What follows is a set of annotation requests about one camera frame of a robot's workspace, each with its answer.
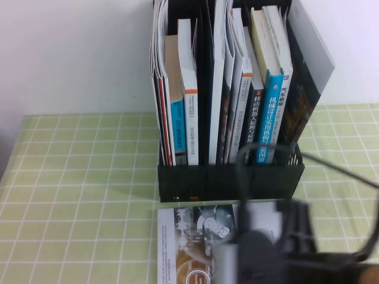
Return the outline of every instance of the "blue book spine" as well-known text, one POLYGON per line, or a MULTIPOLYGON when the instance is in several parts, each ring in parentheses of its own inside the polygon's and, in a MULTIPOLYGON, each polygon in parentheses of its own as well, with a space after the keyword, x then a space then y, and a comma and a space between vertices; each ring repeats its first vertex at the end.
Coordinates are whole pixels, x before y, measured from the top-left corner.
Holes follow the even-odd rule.
MULTIPOLYGON (((267 73, 265 84, 266 96, 259 130, 259 143, 269 144, 271 141, 282 82, 283 75, 273 76, 269 72, 267 73)), ((265 147, 258 148, 255 160, 257 164, 267 163, 268 151, 269 149, 265 147)))
POLYGON ((185 124, 183 100, 171 103, 171 119, 174 132, 174 148, 176 164, 186 164, 187 155, 185 148, 185 124))

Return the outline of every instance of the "black cable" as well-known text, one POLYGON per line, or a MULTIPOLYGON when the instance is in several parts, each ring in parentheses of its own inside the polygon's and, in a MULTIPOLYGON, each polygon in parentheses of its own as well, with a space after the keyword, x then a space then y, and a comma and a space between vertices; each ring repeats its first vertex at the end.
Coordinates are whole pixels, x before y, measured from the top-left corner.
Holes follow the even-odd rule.
MULTIPOLYGON (((241 213, 247 212, 246 209, 246 202, 248 200, 249 196, 249 179, 247 176, 247 173, 245 171, 246 165, 245 165, 245 155, 247 151, 253 151, 260 147, 265 147, 269 149, 273 149, 275 151, 282 151, 288 153, 288 156, 293 152, 293 150, 290 147, 283 146, 283 145, 272 145, 272 144, 261 144, 261 143, 252 143, 247 144, 243 146, 239 151, 237 155, 237 163, 236 163, 236 169, 237 169, 237 176, 239 180, 239 189, 240 189, 240 198, 241 198, 241 204, 243 208, 241 208, 241 213)), ((340 166, 337 166, 331 162, 322 160, 314 155, 301 152, 301 155, 309 160, 312 160, 316 163, 322 164, 330 169, 336 170, 337 172, 343 173, 344 175, 347 175, 351 178, 354 178, 366 185, 372 186, 374 189, 379 191, 379 185, 375 182, 372 182, 369 179, 366 179, 365 177, 362 177, 360 175, 357 175, 356 173, 350 172, 340 166)), ((242 222, 243 230, 246 230, 246 226, 249 226, 249 223, 247 223, 249 220, 245 220, 242 218, 238 220, 239 222, 242 222)), ((355 260, 357 262, 363 262, 364 260, 368 259, 371 255, 372 251, 375 249, 375 244, 377 240, 379 239, 379 199, 377 202, 377 219, 375 222, 375 227, 365 243, 365 245, 357 252, 353 253, 355 260)))

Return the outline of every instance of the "black book spine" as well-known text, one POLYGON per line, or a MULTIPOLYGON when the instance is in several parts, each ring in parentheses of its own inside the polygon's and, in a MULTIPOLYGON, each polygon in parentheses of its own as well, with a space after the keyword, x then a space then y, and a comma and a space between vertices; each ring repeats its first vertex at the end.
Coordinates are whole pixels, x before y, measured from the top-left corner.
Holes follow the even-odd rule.
MULTIPOLYGON (((259 113, 261 111, 261 102, 263 89, 255 89, 253 85, 250 86, 247 111, 245 112, 245 119, 243 120, 243 138, 240 141, 240 147, 249 143, 255 142, 255 133, 258 128, 259 113)), ((252 160, 252 153, 246 152, 245 163, 249 164, 252 160)))

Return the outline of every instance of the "book cover image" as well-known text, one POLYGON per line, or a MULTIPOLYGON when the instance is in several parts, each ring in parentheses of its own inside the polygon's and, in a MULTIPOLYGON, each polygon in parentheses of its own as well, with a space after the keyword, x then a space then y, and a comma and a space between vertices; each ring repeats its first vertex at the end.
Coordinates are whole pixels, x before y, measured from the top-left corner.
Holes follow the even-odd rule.
POLYGON ((294 147, 320 99, 307 63, 300 51, 291 26, 287 25, 288 41, 293 61, 293 76, 284 109, 281 143, 294 147))
POLYGON ((158 283, 210 284, 214 249, 236 231, 232 205, 164 209, 158 218, 166 220, 158 233, 158 283))

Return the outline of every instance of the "grid pattern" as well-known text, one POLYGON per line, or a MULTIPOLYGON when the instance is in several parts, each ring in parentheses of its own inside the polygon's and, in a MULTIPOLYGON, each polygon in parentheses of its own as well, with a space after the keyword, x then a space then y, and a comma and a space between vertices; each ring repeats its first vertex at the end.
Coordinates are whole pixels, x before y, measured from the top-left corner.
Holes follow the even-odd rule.
MULTIPOLYGON (((379 105, 319 106, 300 148, 379 180, 378 126, 379 105)), ((0 185, 0 284, 156 283, 156 210, 198 204, 158 201, 158 139, 152 113, 26 117, 0 185)), ((295 197, 320 249, 356 250, 376 193, 305 164, 295 197)))

